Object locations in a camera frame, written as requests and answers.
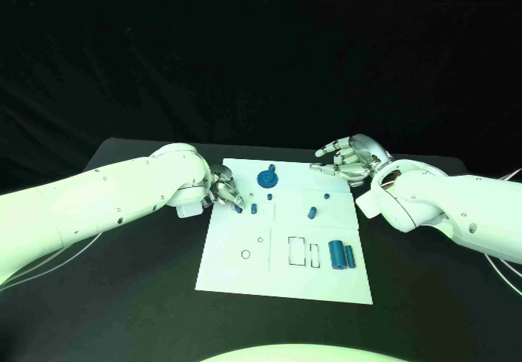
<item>paper sheet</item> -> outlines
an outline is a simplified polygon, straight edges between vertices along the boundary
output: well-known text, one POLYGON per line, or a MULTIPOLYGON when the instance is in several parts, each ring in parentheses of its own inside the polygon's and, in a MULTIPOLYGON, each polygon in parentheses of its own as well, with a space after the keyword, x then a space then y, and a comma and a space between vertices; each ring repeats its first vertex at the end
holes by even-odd
POLYGON ((230 158, 223 164, 245 209, 238 213, 232 205, 213 206, 196 290, 373 304, 346 181, 313 173, 308 164, 230 158), (256 176, 269 164, 278 183, 264 189, 256 176), (314 219, 307 218, 311 206, 314 219), (331 268, 331 240, 352 245, 356 268, 331 268))

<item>table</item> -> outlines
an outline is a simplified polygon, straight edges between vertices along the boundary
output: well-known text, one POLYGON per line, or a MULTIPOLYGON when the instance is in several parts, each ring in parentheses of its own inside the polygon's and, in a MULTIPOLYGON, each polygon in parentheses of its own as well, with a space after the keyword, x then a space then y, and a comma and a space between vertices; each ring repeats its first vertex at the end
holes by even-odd
MULTIPOLYGON (((86 170, 166 144, 109 139, 86 170)), ((209 164, 223 158, 316 161, 311 150, 194 146, 209 164)), ((398 157, 466 173, 455 158, 398 157)), ((353 189, 354 196, 366 189, 353 189)), ((4 292, 0 357, 194 361, 255 345, 314 343, 411 361, 513 360, 520 299, 484 256, 432 228, 402 234, 380 216, 366 219, 357 210, 357 217, 373 305, 194 291, 210 210, 179 219, 164 207, 105 232, 59 270, 4 292)))

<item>black curtain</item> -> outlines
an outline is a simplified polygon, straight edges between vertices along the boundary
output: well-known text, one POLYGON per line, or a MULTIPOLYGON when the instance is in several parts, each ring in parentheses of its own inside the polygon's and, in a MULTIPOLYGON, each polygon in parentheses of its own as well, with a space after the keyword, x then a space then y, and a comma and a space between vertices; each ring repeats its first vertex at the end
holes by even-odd
POLYGON ((316 149, 365 133, 520 167, 522 7, 487 2, 0 4, 0 191, 109 137, 316 149))

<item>small blue piece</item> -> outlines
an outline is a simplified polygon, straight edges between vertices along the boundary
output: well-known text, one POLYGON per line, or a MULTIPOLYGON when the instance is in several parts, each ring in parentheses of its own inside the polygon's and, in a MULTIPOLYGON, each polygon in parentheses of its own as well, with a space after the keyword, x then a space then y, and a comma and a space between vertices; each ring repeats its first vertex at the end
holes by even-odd
POLYGON ((277 181, 275 166, 271 164, 268 170, 258 173, 258 185, 262 188, 269 189, 277 185, 277 181))
POLYGON ((311 206, 310 212, 307 213, 307 218, 313 219, 316 217, 316 214, 317 214, 317 208, 311 206))
POLYGON ((329 249, 330 249, 331 268, 346 269, 347 264, 346 264, 343 242, 340 240, 331 240, 331 242, 329 242, 329 249))
POLYGON ((347 267, 354 268, 356 267, 356 260, 353 259, 353 250, 350 245, 344 247, 346 250, 346 259, 347 259, 347 267))

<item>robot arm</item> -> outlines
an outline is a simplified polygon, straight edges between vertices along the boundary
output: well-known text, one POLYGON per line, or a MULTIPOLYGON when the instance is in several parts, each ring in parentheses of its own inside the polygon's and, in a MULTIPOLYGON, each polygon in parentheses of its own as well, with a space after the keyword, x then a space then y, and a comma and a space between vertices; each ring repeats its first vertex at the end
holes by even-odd
POLYGON ((242 198, 225 166, 212 173, 196 149, 176 143, 55 183, 0 196, 0 284, 33 260, 148 215, 164 205, 179 217, 242 198))
MULTIPOLYGON (((344 149, 350 155, 349 159, 340 157, 339 172, 347 162, 350 166, 367 169, 373 177, 370 190, 356 199, 366 217, 382 214, 402 232, 421 225, 431 226, 464 247, 522 263, 522 184, 481 176, 448 176, 422 162, 393 160, 367 136, 357 134, 343 140, 347 141, 334 157, 343 156, 344 149)), ((336 149, 334 143, 316 155, 336 149)), ((310 167, 327 173, 324 170, 330 166, 310 167)), ((330 174, 347 182, 354 180, 356 186, 362 184, 346 174, 330 174)))

